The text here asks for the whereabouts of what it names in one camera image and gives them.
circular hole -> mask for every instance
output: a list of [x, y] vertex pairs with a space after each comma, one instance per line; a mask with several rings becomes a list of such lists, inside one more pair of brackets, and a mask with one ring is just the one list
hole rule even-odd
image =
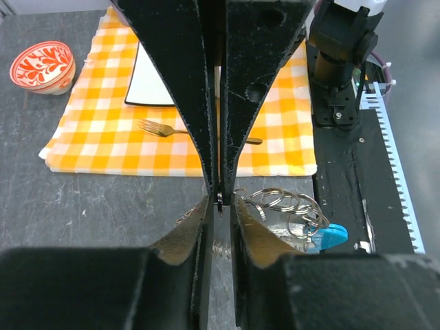
[[250, 102], [259, 103], [264, 98], [264, 95], [266, 95], [266, 92], [266, 85], [260, 82], [254, 82], [253, 84], [250, 84], [249, 87], [246, 89], [246, 98]]
[[284, 20], [284, 13], [277, 9], [269, 9], [258, 14], [257, 24], [272, 29], [283, 24]]

blue object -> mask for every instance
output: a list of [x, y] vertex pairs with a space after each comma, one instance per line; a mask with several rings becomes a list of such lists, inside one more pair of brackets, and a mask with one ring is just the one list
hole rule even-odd
[[319, 229], [314, 234], [311, 241], [315, 245], [309, 247], [307, 253], [319, 253], [321, 250], [327, 250], [333, 246], [337, 246], [346, 242], [349, 239], [349, 232], [341, 225], [331, 223], [328, 228]]

metal track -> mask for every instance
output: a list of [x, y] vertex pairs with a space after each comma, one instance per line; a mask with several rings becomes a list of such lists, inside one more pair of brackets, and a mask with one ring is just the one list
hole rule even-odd
[[388, 151], [388, 158], [393, 169], [394, 180], [396, 182], [397, 191], [400, 195], [401, 208], [404, 212], [404, 219], [408, 227], [411, 238], [412, 247], [415, 253], [425, 254], [424, 243], [421, 239], [419, 224], [415, 216], [413, 203], [411, 201], [408, 186], [406, 184], [402, 163], [400, 162], [399, 153], [397, 152], [396, 143], [391, 129], [390, 120], [386, 112], [384, 100], [380, 93], [380, 87], [374, 82], [375, 93], [363, 93], [361, 101], [361, 110], [375, 109], [377, 118], [379, 119], [380, 129], [384, 138], [385, 147]]

bowl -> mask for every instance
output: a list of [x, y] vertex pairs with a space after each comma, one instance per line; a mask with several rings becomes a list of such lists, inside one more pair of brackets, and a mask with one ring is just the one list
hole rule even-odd
[[9, 75], [14, 84], [39, 94], [61, 95], [72, 86], [75, 60], [59, 41], [37, 43], [17, 56]]

checkered cloth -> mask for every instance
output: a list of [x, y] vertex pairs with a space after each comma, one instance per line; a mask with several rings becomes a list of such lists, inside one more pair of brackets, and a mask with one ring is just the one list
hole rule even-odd
[[[185, 129], [174, 107], [124, 104], [138, 39], [109, 8], [56, 132], [40, 157], [52, 171], [123, 175], [202, 176], [186, 134], [157, 137], [136, 128], [140, 118]], [[316, 172], [305, 47], [282, 68], [250, 132], [237, 175]]]

